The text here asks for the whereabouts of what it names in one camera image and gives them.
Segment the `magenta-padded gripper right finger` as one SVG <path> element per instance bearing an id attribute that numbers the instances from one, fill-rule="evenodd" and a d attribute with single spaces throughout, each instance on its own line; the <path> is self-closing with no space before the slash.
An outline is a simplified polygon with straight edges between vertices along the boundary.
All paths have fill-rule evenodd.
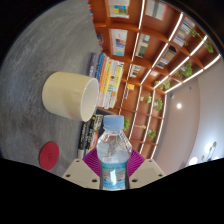
<path id="1" fill-rule="evenodd" d="M 133 150 L 127 162 L 128 189 L 146 186 L 165 177 L 165 173 L 153 159 L 145 159 L 139 152 Z"/>

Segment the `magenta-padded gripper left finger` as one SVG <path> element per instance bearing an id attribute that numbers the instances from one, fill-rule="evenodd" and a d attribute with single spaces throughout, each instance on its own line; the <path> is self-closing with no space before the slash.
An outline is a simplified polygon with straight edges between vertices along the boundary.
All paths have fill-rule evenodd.
<path id="1" fill-rule="evenodd" d="M 91 150 L 83 159 L 75 159 L 63 178 L 83 188 L 100 188 L 100 160 L 97 150 Z"/>

